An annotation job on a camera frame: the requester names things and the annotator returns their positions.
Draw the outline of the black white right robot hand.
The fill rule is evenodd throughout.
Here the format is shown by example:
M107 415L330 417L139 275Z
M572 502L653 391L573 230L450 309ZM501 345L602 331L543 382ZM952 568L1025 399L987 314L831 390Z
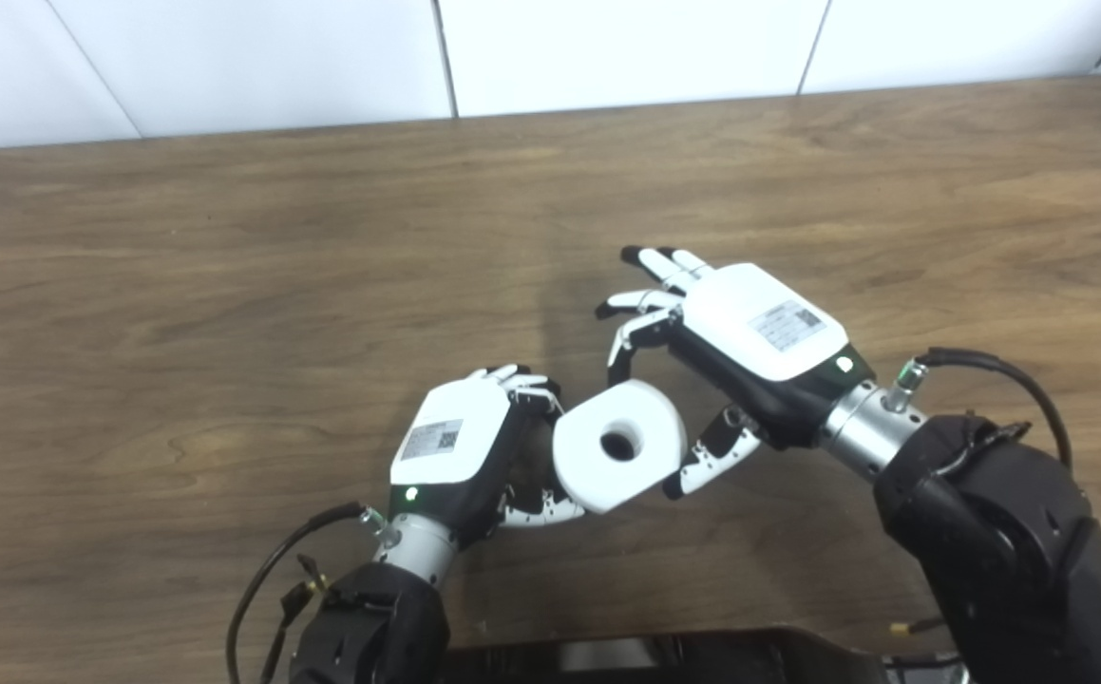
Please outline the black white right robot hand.
M637 351L664 347L728 399L663 481L672 501L757 447L818 447L836 408L875 378L844 326L767 270L711 267L674 247L626 246L622 260L655 287L618 292L595 308L599 321L625 315L608 352L608 384L629 380Z

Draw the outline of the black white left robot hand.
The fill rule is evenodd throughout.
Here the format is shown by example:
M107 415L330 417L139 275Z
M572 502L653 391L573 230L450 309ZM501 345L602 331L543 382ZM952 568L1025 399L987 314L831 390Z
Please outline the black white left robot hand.
M528 428L537 421L553 428L564 412L560 386L519 363L476 369L434 387L390 464L390 515L439 523L460 550L497 528L584 517L584 506L555 476L525 489L534 497L531 507L517 504L523 486L508 480Z

